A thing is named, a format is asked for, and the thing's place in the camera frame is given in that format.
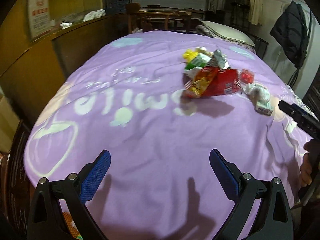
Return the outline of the person's right hand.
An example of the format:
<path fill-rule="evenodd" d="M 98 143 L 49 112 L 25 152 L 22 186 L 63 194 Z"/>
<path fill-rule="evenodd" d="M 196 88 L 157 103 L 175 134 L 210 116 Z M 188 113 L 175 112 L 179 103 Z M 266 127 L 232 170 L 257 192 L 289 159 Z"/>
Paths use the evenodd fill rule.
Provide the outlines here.
<path fill-rule="evenodd" d="M 319 141 L 311 139 L 304 144 L 303 148 L 306 150 L 306 153 L 303 156 L 303 162 L 300 166 L 299 181 L 301 187 L 310 185 L 312 182 L 311 173 L 313 168 L 310 157 L 317 157 L 317 155 L 319 155 Z"/>

